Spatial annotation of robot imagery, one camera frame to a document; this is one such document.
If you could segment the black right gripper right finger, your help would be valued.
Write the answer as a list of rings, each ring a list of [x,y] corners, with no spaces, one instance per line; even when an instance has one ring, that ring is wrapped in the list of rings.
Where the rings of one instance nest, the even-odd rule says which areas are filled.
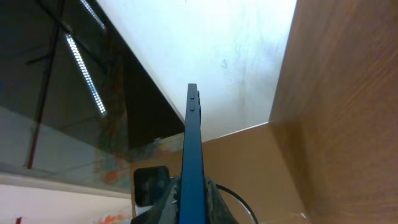
[[[206,209],[209,224],[238,224],[218,191],[216,184],[205,178]]]

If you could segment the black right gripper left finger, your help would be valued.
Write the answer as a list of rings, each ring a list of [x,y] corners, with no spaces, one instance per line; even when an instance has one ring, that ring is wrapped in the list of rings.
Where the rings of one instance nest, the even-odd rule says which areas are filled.
[[[163,196],[146,212],[131,220],[131,224],[177,224],[180,177],[171,178]]]

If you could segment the blue Galaxy smartphone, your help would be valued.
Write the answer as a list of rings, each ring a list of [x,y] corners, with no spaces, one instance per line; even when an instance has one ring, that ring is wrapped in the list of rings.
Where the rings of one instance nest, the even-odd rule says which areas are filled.
[[[207,223],[200,94],[194,83],[187,90],[178,222]]]

